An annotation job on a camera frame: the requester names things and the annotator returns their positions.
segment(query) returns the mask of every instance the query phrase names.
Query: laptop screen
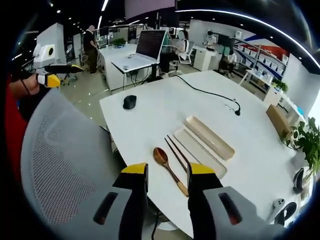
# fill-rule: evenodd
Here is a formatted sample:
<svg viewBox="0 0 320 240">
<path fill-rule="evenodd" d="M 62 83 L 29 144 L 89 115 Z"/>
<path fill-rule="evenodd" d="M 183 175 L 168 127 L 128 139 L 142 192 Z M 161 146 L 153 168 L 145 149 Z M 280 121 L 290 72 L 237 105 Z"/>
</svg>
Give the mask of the laptop screen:
<svg viewBox="0 0 320 240">
<path fill-rule="evenodd" d="M 165 30 L 144 30 L 141 32 L 136 53 L 158 59 L 165 37 Z"/>
</svg>

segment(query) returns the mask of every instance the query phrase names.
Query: computer mouse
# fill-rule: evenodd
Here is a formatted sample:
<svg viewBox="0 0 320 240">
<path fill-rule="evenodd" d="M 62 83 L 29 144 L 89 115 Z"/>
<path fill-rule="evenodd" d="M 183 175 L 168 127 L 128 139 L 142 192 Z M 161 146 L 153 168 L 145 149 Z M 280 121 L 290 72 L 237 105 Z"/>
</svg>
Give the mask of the computer mouse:
<svg viewBox="0 0 320 240">
<path fill-rule="evenodd" d="M 133 109 L 136 106 L 137 96 L 135 95 L 129 95 L 126 96 L 123 100 L 123 108 L 130 110 Z"/>
</svg>

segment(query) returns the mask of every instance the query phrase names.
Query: ceiling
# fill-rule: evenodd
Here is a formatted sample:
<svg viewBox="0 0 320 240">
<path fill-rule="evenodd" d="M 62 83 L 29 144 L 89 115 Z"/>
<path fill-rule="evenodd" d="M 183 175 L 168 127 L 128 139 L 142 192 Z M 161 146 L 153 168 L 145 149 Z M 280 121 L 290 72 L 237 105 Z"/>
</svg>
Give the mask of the ceiling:
<svg viewBox="0 0 320 240">
<path fill-rule="evenodd" d="M 56 22 L 64 26 L 64 41 L 66 42 L 73 35 L 87 29 L 89 25 L 97 27 L 100 16 L 102 16 L 100 27 L 114 25 L 113 21 L 118 19 L 125 20 L 124 1 L 109 0 L 104 12 L 101 12 L 104 0 L 46 1 L 44 9 L 34 17 L 33 22 L 30 22 L 24 30 L 38 32 L 22 34 L 17 41 L 13 56 L 21 53 L 22 56 L 15 59 L 14 63 L 21 65 L 32 59 L 30 51 L 36 45 L 35 37 Z M 313 53 L 318 62 L 320 62 L 319 18 L 316 16 L 317 13 L 312 5 L 306 2 L 303 0 L 295 0 L 294 2 L 292 0 L 179 0 L 178 9 L 226 10 L 258 18 L 295 38 L 309 52 Z M 302 64 L 309 72 L 320 74 L 320 69 L 316 64 L 290 40 L 275 30 L 252 20 L 212 12 L 180 13 L 180 20 L 190 21 L 191 17 L 193 17 L 194 19 L 213 21 L 213 16 L 215 22 L 243 28 L 265 38 L 273 36 L 271 41 L 294 54 L 297 58 L 301 57 Z"/>
</svg>

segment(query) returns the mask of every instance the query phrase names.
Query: cardboard box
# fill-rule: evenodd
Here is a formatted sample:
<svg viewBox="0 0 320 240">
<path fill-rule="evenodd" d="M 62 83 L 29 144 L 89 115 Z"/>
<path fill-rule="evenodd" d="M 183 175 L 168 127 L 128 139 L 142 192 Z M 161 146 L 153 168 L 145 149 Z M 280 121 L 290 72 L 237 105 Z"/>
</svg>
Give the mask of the cardboard box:
<svg viewBox="0 0 320 240">
<path fill-rule="evenodd" d="M 286 138 L 290 138 L 292 136 L 293 130 L 289 124 L 289 121 L 279 108 L 277 108 L 275 105 L 270 105 L 266 111 L 266 114 L 271 120 L 279 137 L 282 137 L 284 132 L 286 133 Z"/>
</svg>

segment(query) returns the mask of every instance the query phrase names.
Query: red fabric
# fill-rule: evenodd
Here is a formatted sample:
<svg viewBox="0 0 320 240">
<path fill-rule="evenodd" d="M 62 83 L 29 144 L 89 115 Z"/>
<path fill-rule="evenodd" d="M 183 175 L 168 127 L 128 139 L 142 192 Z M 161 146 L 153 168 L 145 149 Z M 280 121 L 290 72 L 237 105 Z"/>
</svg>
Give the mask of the red fabric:
<svg viewBox="0 0 320 240">
<path fill-rule="evenodd" d="M 10 82 L 11 80 L 8 79 L 5 94 L 5 141 L 7 147 L 7 157 L 12 167 L 15 179 L 21 182 L 20 157 L 27 123 L 22 119 L 18 111 L 16 100 L 14 99 L 14 96 L 9 88 Z"/>
</svg>

